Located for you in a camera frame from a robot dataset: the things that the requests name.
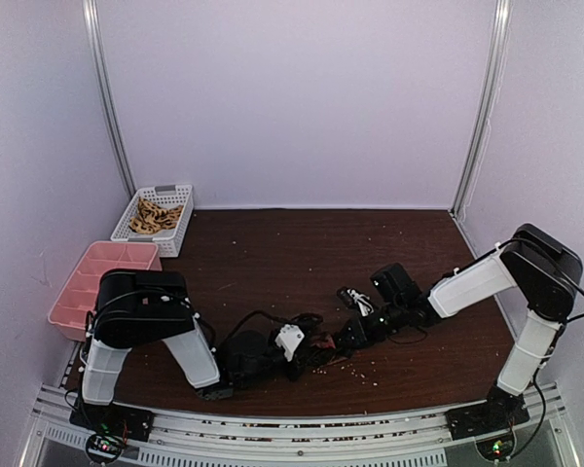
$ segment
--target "black cable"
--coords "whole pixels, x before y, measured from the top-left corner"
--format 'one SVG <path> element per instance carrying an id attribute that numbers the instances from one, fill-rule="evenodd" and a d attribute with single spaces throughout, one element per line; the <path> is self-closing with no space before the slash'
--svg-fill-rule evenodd
<path id="1" fill-rule="evenodd" d="M 113 303 L 118 302 L 119 300 L 123 300 L 126 299 L 127 297 L 132 297 L 134 295 L 142 295 L 142 294 L 150 294 L 150 293 L 156 293 L 159 294 L 161 297 L 173 297 L 173 298 L 177 298 L 177 296 L 174 296 L 173 294 L 169 294 L 168 292 L 165 292 L 164 290 L 158 290 L 158 289 L 139 289 L 139 290 L 131 290 L 129 292 L 125 292 L 122 295 L 118 295 L 117 297 L 110 299 L 108 302 L 106 302 L 104 305 L 100 306 L 97 309 L 97 314 L 101 313 L 104 309 L 106 309 L 108 306 L 112 305 Z"/>
<path id="2" fill-rule="evenodd" d="M 242 326 L 244 326 L 244 324 L 246 324 L 249 320 L 251 320 L 255 316 L 262 316 L 262 317 L 270 319 L 271 321 L 274 321 L 274 322 L 279 323 L 279 324 L 295 325 L 295 326 L 298 326 L 299 328 L 301 328 L 301 330 L 304 332 L 311 331 L 313 328 L 315 328 L 316 326 L 321 324 L 323 321 L 322 316 L 320 316 L 319 314 L 315 314 L 315 313 L 302 313 L 302 314 L 299 314 L 298 316 L 295 316 L 292 319 L 287 319 L 287 318 L 282 318 L 280 316 L 274 316 L 272 314 L 266 313 L 265 311 L 263 311 L 261 309 L 256 309 L 255 311 L 251 311 L 250 313 L 248 313 L 247 315 L 245 315 L 242 319 L 240 319 L 238 321 L 238 323 L 236 324 L 236 326 L 234 326 L 234 329 L 230 332 L 230 334 L 228 334 L 223 339 L 223 341 L 221 342 L 221 346 L 223 346 L 223 344 L 225 344 L 229 339 L 231 339 L 233 336 L 235 336 L 236 333 L 240 330 L 240 328 Z"/>
<path id="3" fill-rule="evenodd" d="M 420 339 L 416 339 L 416 340 L 413 340 L 413 341 L 397 341 L 392 336 L 387 336 L 387 338 L 390 341 L 392 341 L 393 343 L 397 343 L 398 345 L 408 345 L 410 343 L 419 343 L 419 342 L 422 342 L 422 341 L 424 341 L 428 337 L 428 333 L 424 329 L 422 329 L 420 327 L 417 327 L 417 326 L 414 327 L 414 329 L 416 329 L 417 331 L 419 331 L 422 334 L 422 336 L 421 336 Z"/>
<path id="4" fill-rule="evenodd" d="M 73 405 L 73 404 L 71 404 L 69 402 L 69 400 L 67 399 L 67 397 L 69 397 L 71 394 L 74 394 L 77 390 L 78 390 L 78 388 L 77 387 L 74 387 L 73 389 L 69 389 L 63 395 L 63 399 L 65 400 L 65 404 L 67 404 L 71 408 L 72 411 L 77 411 L 76 406 Z"/>
<path id="5" fill-rule="evenodd" d="M 536 380 L 537 376 L 538 376 L 538 370 L 536 370 L 534 372 L 534 375 L 532 376 L 532 384 L 536 388 L 536 392 L 538 392 L 538 395 L 541 398 L 541 404 L 543 405 L 543 410 L 541 412 L 541 418 L 538 420 L 538 423 L 536 424 L 536 428 L 534 428 L 534 431 L 529 436 L 528 440 L 524 443 L 524 445 L 521 446 L 516 452 L 510 454 L 510 456 L 507 457 L 509 462 L 511 460 L 513 460 L 515 457 L 517 457 L 519 454 L 521 454 L 524 450 L 526 450 L 526 448 L 529 446 L 529 444 L 536 437 L 536 434 L 540 431 L 541 426 L 543 426 L 543 422 L 545 421 L 545 414 L 547 413 L 547 402 L 545 401 L 545 396 L 543 395 L 543 391 L 539 387 L 538 381 Z"/>
<path id="6" fill-rule="evenodd" d="M 203 325 L 203 327 L 205 329 L 207 329 L 207 331 L 210 333 L 210 337 L 209 337 L 209 346 L 213 347 L 216 344 L 216 330 L 214 329 L 214 327 L 208 323 L 207 321 L 205 321 L 202 317 L 200 317 L 199 322 Z"/>

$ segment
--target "metal frame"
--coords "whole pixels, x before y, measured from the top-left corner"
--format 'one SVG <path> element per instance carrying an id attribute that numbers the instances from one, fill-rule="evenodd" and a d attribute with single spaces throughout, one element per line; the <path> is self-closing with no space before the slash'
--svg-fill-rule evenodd
<path id="1" fill-rule="evenodd" d="M 556 441 L 563 465 L 578 467 L 556 384 L 544 386 L 543 393 L 547 418 L 554 428 L 549 435 Z M 71 410 L 64 396 L 64 389 L 42 386 L 27 426 L 19 467 L 35 467 L 46 440 L 75 449 L 84 446 L 90 432 L 69 424 Z M 531 388 L 525 398 L 531 421 L 520 428 L 535 425 L 541 415 L 537 392 Z M 447 465 L 445 448 L 474 442 L 473 438 L 453 441 L 444 416 L 448 409 L 466 405 L 318 418 L 224 416 L 149 408 L 155 414 L 150 440 L 130 441 L 124 459 L 151 467 L 441 467 Z"/>
<path id="2" fill-rule="evenodd" d="M 497 83 L 505 57 L 510 13 L 511 0 L 497 0 L 491 48 L 489 51 L 489 61 L 487 63 L 487 73 L 485 75 L 483 92 L 478 107 L 478 116 L 476 117 L 474 132 L 469 144 L 465 167 L 463 168 L 458 189 L 456 190 L 455 201 L 450 211 L 457 219 L 462 217 L 471 184 L 475 180 L 475 169 L 484 151 L 485 137 L 489 126 L 489 116 L 497 94 Z"/>
<path id="3" fill-rule="evenodd" d="M 97 17 L 96 0 L 83 0 L 83 9 L 85 12 L 85 25 L 87 27 L 87 33 L 89 34 L 89 44 L 91 46 L 93 62 L 95 63 L 95 72 L 97 74 L 97 83 L 99 85 L 99 93 L 104 111 L 104 120 L 106 122 L 106 127 L 108 128 L 108 135 L 110 136 L 110 142 L 115 154 L 117 167 L 119 168 L 119 175 L 121 176 L 124 189 L 126 190 L 129 199 L 132 199 L 136 193 L 136 184 L 134 183 L 134 177 L 129 168 L 124 140 L 119 130 L 117 111 L 115 110 L 115 103 L 110 91 L 108 70 L 106 69 L 106 60 L 104 58 L 104 50 L 101 41 L 101 31 L 99 29 L 99 19 Z"/>

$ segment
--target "metal pole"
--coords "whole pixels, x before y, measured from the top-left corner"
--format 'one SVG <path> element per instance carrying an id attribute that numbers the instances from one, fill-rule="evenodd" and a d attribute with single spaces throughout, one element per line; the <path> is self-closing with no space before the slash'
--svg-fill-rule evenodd
<path id="1" fill-rule="evenodd" d="M 113 152 L 117 167 L 119 168 L 119 175 L 124 184 L 124 189 L 130 198 L 136 193 L 136 185 L 134 177 L 129 168 L 128 156 L 126 155 L 126 148 L 124 147 L 124 140 L 119 130 L 119 122 L 117 121 L 117 112 L 113 102 L 112 93 L 110 91 L 110 82 L 108 80 L 108 71 L 106 69 L 106 61 L 104 59 L 104 50 L 102 48 L 101 32 L 99 29 L 99 20 L 97 17 L 97 3 L 96 0 L 83 0 L 83 8 L 85 11 L 85 25 L 89 34 L 89 44 L 91 46 L 91 53 L 93 62 L 95 64 L 95 71 L 97 74 L 97 84 L 99 85 L 99 94 L 101 97 L 102 110 L 104 112 L 104 120 L 110 136 Z"/>
<path id="2" fill-rule="evenodd" d="M 457 219 L 462 219 L 463 209 L 467 203 L 467 196 L 474 180 L 474 173 L 479 158 L 484 150 L 485 133 L 488 120 L 493 107 L 493 101 L 497 92 L 497 81 L 501 71 L 504 53 L 506 50 L 506 38 L 508 22 L 510 19 L 511 0 L 497 0 L 495 8 L 495 23 L 491 38 L 491 48 L 489 51 L 489 61 L 487 63 L 487 74 L 480 98 L 478 116 L 474 126 L 469 152 L 465 167 L 456 191 L 455 202 L 451 209 L 452 215 Z"/>

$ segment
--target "black mount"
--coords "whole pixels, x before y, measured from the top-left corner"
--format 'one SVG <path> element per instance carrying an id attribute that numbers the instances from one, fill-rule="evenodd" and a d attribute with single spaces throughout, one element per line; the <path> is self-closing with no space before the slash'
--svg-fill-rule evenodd
<path id="1" fill-rule="evenodd" d="M 528 300 L 528 309 L 548 321 L 564 322 L 573 310 L 577 294 L 566 278 L 579 284 L 582 261 L 532 224 L 523 224 L 513 239 L 500 259 Z"/>
<path id="2" fill-rule="evenodd" d="M 195 329 L 186 282 L 179 272 L 113 269 L 99 281 L 94 337 L 132 348 Z"/>
<path id="3" fill-rule="evenodd" d="M 119 439 L 125 434 L 126 438 L 142 442 L 149 440 L 153 421 L 154 414 L 150 411 L 116 404 L 94 406 L 80 399 L 76 400 L 76 406 L 69 416 L 69 422 L 73 425 Z"/>
<path id="4" fill-rule="evenodd" d="M 523 395 L 513 396 L 494 384 L 486 402 L 451 409 L 446 419 L 453 440 L 461 440 L 526 423 L 529 414 Z"/>

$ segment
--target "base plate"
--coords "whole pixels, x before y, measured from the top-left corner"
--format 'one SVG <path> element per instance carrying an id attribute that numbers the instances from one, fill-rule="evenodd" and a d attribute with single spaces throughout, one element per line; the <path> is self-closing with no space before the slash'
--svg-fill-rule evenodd
<path id="1" fill-rule="evenodd" d="M 114 404 L 110 406 L 84 404 L 84 409 L 83 412 L 76 405 L 76 410 L 69 416 L 69 422 L 88 430 L 93 429 L 91 425 L 102 427 L 102 429 L 107 429 L 109 435 L 119 438 L 124 436 L 124 430 L 127 428 L 128 439 L 143 442 L 149 440 L 149 433 L 154 421 L 154 414 L 149 411 Z"/>
<path id="2" fill-rule="evenodd" d="M 486 402 L 447 411 L 446 419 L 453 440 L 486 435 L 493 431 L 510 428 L 509 423 L 501 417 L 490 420 L 489 405 Z M 519 407 L 513 412 L 513 425 L 527 421 L 529 421 L 527 409 Z"/>

